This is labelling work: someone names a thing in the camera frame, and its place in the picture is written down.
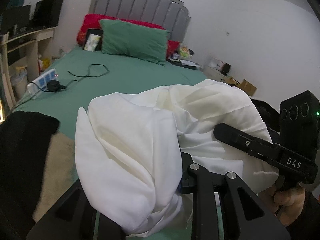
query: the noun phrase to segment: gray upholstered headboard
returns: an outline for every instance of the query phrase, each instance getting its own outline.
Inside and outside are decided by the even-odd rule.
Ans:
[[[172,41],[183,41],[191,19],[179,0],[92,0],[89,13],[161,25]]]

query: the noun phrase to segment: box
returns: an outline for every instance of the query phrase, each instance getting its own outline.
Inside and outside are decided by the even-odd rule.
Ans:
[[[235,80],[233,77],[226,77],[224,82],[229,85],[236,85],[237,87],[240,86],[240,83],[237,80]]]
[[[248,96],[252,97],[257,90],[257,88],[252,85],[250,82],[247,80],[243,80],[242,83],[238,86],[241,90],[247,93]]]

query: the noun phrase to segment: power strip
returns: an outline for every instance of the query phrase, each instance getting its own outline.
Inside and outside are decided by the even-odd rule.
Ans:
[[[35,80],[33,80],[33,83],[36,83],[41,89],[46,90],[47,83],[50,80],[58,81],[58,74],[57,74],[57,71],[56,71],[55,68],[53,68],[53,69],[51,69],[51,70],[49,70],[47,72],[44,72],[41,76],[39,76]],[[28,89],[28,92],[29,92],[30,96],[33,96],[34,94],[36,94],[40,90],[33,83],[29,83],[27,85],[27,89]]]

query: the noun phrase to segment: hand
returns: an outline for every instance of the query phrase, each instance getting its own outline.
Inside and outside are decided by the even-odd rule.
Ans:
[[[284,226],[292,224],[301,214],[305,199],[305,189],[300,185],[287,191],[276,192],[276,185],[259,193],[260,199],[265,203],[267,208],[275,213],[279,206],[286,206],[279,217]]]

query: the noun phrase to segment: wooden desk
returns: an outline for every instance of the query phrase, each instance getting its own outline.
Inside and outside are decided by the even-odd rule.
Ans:
[[[2,53],[1,76],[4,86],[4,94],[8,102],[9,108],[13,108],[17,104],[14,96],[10,77],[15,73],[16,66],[26,66],[28,71],[28,82],[33,81],[39,76],[38,54],[43,58],[52,60],[52,38],[54,28],[43,29],[9,39],[9,34],[3,36],[0,44],[0,52]],[[13,41],[23,39],[24,42],[16,46],[11,46]],[[23,49],[25,57],[8,66],[8,53],[17,49]]]

